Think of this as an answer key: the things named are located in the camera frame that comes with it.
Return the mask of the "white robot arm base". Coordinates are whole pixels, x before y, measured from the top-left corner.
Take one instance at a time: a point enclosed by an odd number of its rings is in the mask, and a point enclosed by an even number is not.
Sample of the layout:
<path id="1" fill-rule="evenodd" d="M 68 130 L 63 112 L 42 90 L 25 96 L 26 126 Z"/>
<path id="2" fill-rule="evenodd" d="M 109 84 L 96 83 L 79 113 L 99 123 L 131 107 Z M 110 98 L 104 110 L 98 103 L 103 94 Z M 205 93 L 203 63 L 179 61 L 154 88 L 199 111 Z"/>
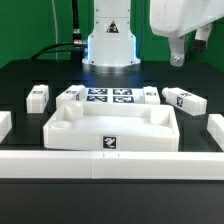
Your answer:
<path id="1" fill-rule="evenodd" d="M 131 0 L 94 0 L 94 27 L 82 59 L 85 70 L 121 73 L 139 68 L 130 14 Z"/>

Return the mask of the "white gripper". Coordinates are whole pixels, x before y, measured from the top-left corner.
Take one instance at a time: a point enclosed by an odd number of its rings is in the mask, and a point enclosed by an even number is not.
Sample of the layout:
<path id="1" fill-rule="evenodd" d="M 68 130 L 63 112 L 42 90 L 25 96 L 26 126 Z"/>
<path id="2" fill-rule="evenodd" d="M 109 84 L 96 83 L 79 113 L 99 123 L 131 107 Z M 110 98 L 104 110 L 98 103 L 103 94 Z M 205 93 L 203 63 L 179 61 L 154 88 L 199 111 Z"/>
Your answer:
<path id="1" fill-rule="evenodd" d="M 211 23 L 222 17 L 224 0 L 150 0 L 149 22 L 152 32 L 171 37 L 168 39 L 170 64 L 175 67 L 181 67 L 185 62 L 183 35 L 197 29 L 192 51 L 202 54 L 207 49 Z"/>

